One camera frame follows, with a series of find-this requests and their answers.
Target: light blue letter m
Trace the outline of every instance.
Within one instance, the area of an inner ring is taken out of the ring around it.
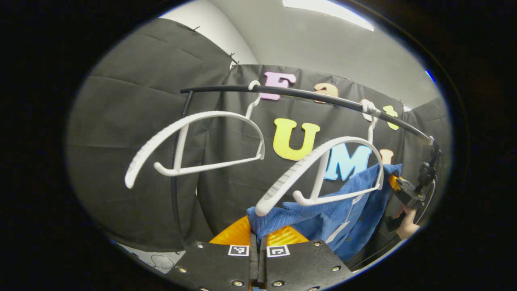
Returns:
[[[337,146],[330,149],[330,161],[328,163],[327,172],[325,173],[325,179],[337,180],[338,169],[341,174],[341,180],[346,180],[348,175],[354,170],[355,174],[366,170],[368,165],[368,158],[372,153],[372,149],[365,145],[357,147],[354,155],[350,158],[346,145],[344,143],[338,144]]]

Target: ceiling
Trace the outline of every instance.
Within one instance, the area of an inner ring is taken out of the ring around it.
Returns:
[[[410,108],[440,98],[426,69],[372,23],[374,32],[325,14],[285,8],[282,0],[210,0],[240,32],[259,64],[340,76]]]

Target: black fabric backdrop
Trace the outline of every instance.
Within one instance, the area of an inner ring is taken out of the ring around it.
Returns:
[[[399,116],[402,114],[402,105],[395,99],[350,80],[305,69],[271,65],[239,65],[231,69],[223,84],[242,85],[249,84],[252,80],[265,84],[264,73],[268,71],[294,74],[296,82],[291,84],[290,88],[314,91],[314,86],[318,83],[331,83],[338,88],[341,98],[355,102],[366,98],[374,102],[378,108],[392,105]],[[226,92],[222,94],[217,109],[245,114],[249,103],[256,98],[256,93]],[[218,234],[237,219],[245,216],[246,209],[254,206],[278,177],[295,163],[280,157],[273,149],[276,118],[291,119],[297,123],[291,134],[292,149],[299,149],[303,144],[305,131],[301,128],[302,123],[313,123],[321,128],[316,133],[314,148],[340,136],[366,139],[370,125],[360,112],[348,108],[319,104],[313,100],[291,96],[282,96],[278,101],[262,99],[253,109],[251,120],[259,126],[264,135],[266,146],[264,160],[200,173],[198,197],[214,234]],[[394,164],[402,160],[403,132],[401,128],[398,130],[389,128],[384,121],[379,121],[374,130],[373,144],[378,150],[392,150]],[[251,126],[244,125],[242,121],[228,118],[214,119],[208,130],[203,163],[212,164],[252,157],[256,154],[259,141],[256,131]],[[350,155],[353,155],[358,145],[347,144]],[[368,166],[376,163],[377,160],[372,154]],[[317,164],[314,164],[284,195],[281,202],[294,201],[293,190],[300,190],[302,193],[310,192],[316,171]],[[325,180],[322,194],[337,191],[345,182],[340,178],[335,181]]]
[[[380,109],[392,105],[399,118],[433,135],[444,152],[450,151],[450,146],[443,146],[450,142],[450,134],[441,133],[442,123],[432,122],[446,117],[443,102],[435,101],[427,107],[402,112],[399,101],[345,78],[273,65],[238,65],[228,72],[229,65],[228,55],[201,34],[192,33],[174,21],[156,19],[119,43],[85,80],[70,115],[69,176],[86,210],[115,241],[144,251],[182,249],[173,219],[170,178],[152,167],[155,161],[164,165],[172,161],[174,136],[146,161],[133,189],[125,187],[124,175],[138,149],[155,133],[179,119],[186,100],[186,94],[179,94],[183,88],[247,85],[252,80],[264,85],[267,71],[294,74],[297,81],[290,88],[314,91],[318,83],[331,83],[338,88],[341,98],[355,102],[366,98]],[[214,109],[244,114],[255,99],[256,93],[196,93],[187,114]],[[290,141],[293,149],[302,145],[305,134],[302,123],[314,123],[321,128],[314,148],[340,136],[366,139],[370,125],[360,112],[347,108],[290,96],[282,96],[278,101],[262,99],[253,110],[251,120],[264,134],[263,161],[178,177],[179,217],[187,242],[209,240],[246,215],[246,209],[255,205],[295,163],[273,150],[276,118],[297,122]],[[252,157],[258,144],[255,130],[242,121],[215,118],[195,122],[189,127],[182,166]],[[402,175],[416,183],[414,174],[418,173],[422,159],[428,159],[421,142],[412,134],[405,134],[404,129],[393,130],[379,120],[373,144],[378,150],[392,150],[392,164],[403,162]],[[347,145],[350,155],[357,146]],[[370,155],[368,166],[375,163],[376,158]],[[309,192],[316,167],[312,166],[281,202],[293,201],[293,190]],[[345,182],[340,178],[325,180],[322,195],[335,192]],[[398,200],[392,197],[385,216],[392,215],[399,206]],[[367,258],[374,259],[373,254],[382,255],[383,251],[378,251],[395,239],[394,232],[387,233],[384,224],[379,224],[372,239],[347,264],[359,266]]]
[[[213,42],[167,19],[155,19],[114,47],[89,74],[70,114],[66,155],[69,178],[85,209],[115,241],[144,251],[182,248],[172,215],[171,179],[158,174],[174,154],[166,140],[143,166],[135,186],[124,185],[140,147],[178,120],[187,86],[220,84],[231,60]],[[199,93],[190,111],[211,110],[218,93]],[[190,126],[185,163],[200,163],[202,123]],[[195,196],[197,175],[178,186],[187,237],[210,239]]]

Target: clothes hanger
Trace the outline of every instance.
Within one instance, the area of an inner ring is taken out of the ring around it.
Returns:
[[[255,214],[258,216],[265,216],[268,214],[271,209],[275,206],[275,204],[282,198],[282,196],[289,190],[291,186],[301,177],[309,167],[314,164],[318,159],[320,159],[320,165],[318,167],[318,172],[316,174],[316,179],[314,181],[314,186],[312,188],[311,196],[309,199],[304,198],[303,194],[295,190],[293,192],[293,197],[300,205],[303,206],[312,206],[318,204],[324,204],[329,202],[340,201],[343,199],[348,199],[352,197],[356,197],[374,190],[382,189],[384,183],[384,169],[381,155],[377,148],[372,144],[373,142],[373,128],[375,128],[375,124],[377,123],[378,116],[380,115],[380,110],[375,108],[372,103],[364,102],[363,104],[363,112],[369,115],[372,115],[373,119],[368,128],[368,140],[358,138],[358,137],[339,137],[332,140],[329,140],[316,149],[314,149],[310,154],[305,156],[303,159],[296,162],[289,170],[287,170],[284,175],[282,175],[269,190],[264,194],[264,196],[258,201],[255,206]],[[372,149],[373,153],[377,157],[379,162],[379,174],[377,176],[377,181],[375,186],[361,191],[356,191],[348,194],[342,194],[331,197],[323,197],[319,198],[320,190],[323,184],[323,178],[325,176],[325,172],[327,169],[328,158],[330,154],[330,149],[338,144],[347,143],[347,142],[355,142],[360,143],[365,146],[368,146]]]
[[[252,81],[248,89],[251,91],[253,87],[256,85],[260,86],[260,83],[258,81]],[[140,172],[140,169],[144,165],[144,162],[149,158],[149,156],[152,154],[152,152],[168,138],[173,133],[177,132],[179,130],[179,137],[178,137],[178,144],[175,151],[175,158],[174,158],[174,166],[172,169],[165,168],[160,162],[154,163],[154,168],[162,175],[173,177],[173,176],[179,176],[183,174],[190,174],[190,173],[196,173],[201,171],[208,171],[213,169],[218,169],[222,167],[227,167],[231,165],[237,165],[242,164],[246,162],[255,161],[257,159],[264,159],[265,155],[265,147],[264,147],[264,136],[262,135],[261,130],[259,127],[250,120],[251,112],[253,111],[253,108],[257,106],[260,102],[260,95],[258,94],[257,99],[252,102],[246,111],[246,115],[241,115],[238,113],[233,112],[227,112],[227,111],[206,111],[206,112],[200,112],[196,113],[187,117],[184,117],[171,125],[167,126],[166,128],[162,129],[160,132],[158,132],[156,135],[154,135],[150,140],[148,140],[142,148],[136,153],[135,157],[133,158],[132,162],[129,165],[129,168],[126,172],[125,176],[125,183],[126,187],[131,189],[134,186],[134,182],[136,180],[136,177],[138,173]],[[183,157],[183,150],[185,147],[185,140],[187,138],[187,132],[190,123],[199,121],[206,118],[212,118],[212,117],[232,117],[237,118],[240,120],[243,120],[247,123],[249,123],[255,130],[258,132],[258,135],[260,137],[260,144],[258,145],[257,154],[255,157],[251,158],[245,158],[240,159],[237,161],[229,161],[229,162],[222,162],[222,163],[216,163],[211,165],[202,165],[202,166],[194,166],[194,167],[188,167],[188,168],[182,168],[181,167],[181,159]]]

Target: ceiling light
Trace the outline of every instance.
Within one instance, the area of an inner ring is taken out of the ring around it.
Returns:
[[[373,31],[373,25],[371,25],[368,21],[366,21],[359,15],[353,13],[352,11],[344,8],[343,6],[335,4],[328,0],[282,0],[282,1],[284,3],[285,7],[299,8],[299,9],[320,12],[323,14],[341,18],[343,20],[352,22],[356,25],[366,28],[369,31]]]

